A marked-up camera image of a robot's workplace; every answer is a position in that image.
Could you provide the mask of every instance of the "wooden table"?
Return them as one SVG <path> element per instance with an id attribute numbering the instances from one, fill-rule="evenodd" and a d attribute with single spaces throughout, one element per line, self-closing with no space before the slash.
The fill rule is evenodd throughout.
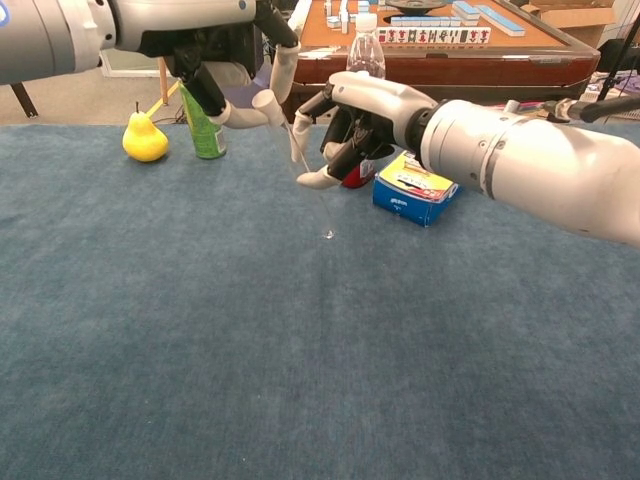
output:
<path id="1" fill-rule="evenodd" d="M 510 37 L 491 29 L 486 45 L 384 44 L 386 78 L 417 88 L 436 100 L 459 98 L 481 104 L 545 101 L 578 98 L 595 71 L 600 54 L 539 19 L 503 0 L 467 0 L 472 5 L 491 6 L 525 28 L 522 37 Z M 333 10 L 339 10 L 334 1 Z M 349 1 L 357 11 L 357 1 Z M 378 27 L 390 27 L 385 20 L 397 11 L 378 14 Z M 430 12 L 452 16 L 451 5 Z M 327 26 L 323 0 L 300 0 L 292 14 L 302 51 L 295 83 L 284 108 L 289 118 L 308 98 L 318 92 L 328 77 L 344 70 L 355 25 L 349 33 Z M 490 26 L 480 19 L 479 27 Z"/>

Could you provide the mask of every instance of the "floor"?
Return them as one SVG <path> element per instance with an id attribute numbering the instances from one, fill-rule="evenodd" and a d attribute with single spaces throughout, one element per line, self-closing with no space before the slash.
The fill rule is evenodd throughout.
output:
<path id="1" fill-rule="evenodd" d="M 124 125 L 136 102 L 147 111 L 162 95 L 158 78 L 105 78 L 99 69 L 24 85 L 39 116 L 27 118 L 11 88 L 0 86 L 0 125 Z M 180 107 L 180 97 L 174 95 L 153 119 L 172 118 Z"/>

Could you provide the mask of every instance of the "blue box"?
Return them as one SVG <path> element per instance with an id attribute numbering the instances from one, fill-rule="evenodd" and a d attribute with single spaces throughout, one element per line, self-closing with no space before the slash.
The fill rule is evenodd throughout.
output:
<path id="1" fill-rule="evenodd" d="M 373 183 L 373 204 L 420 226 L 433 225 L 461 188 L 424 170 L 415 155 L 404 151 Z"/>

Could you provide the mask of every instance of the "yellow pear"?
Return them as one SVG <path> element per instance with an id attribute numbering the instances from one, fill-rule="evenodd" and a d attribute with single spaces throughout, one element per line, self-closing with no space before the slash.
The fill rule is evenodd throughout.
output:
<path id="1" fill-rule="evenodd" d="M 136 103 L 136 112 L 129 118 L 122 146 L 131 158 L 139 162 L 155 162 L 169 150 L 169 139 L 145 113 L 138 111 Z"/>

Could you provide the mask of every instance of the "cardboard box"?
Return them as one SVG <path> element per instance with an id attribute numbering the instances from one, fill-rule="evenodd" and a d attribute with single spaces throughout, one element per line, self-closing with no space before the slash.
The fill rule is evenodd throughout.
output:
<path id="1" fill-rule="evenodd" d="M 457 184 L 425 171 L 405 151 L 376 175 L 373 204 L 428 227 L 460 191 Z"/>
<path id="2" fill-rule="evenodd" d="M 522 10 L 582 43 L 598 48 L 606 26 L 616 22 L 611 5 L 613 0 L 534 0 Z"/>

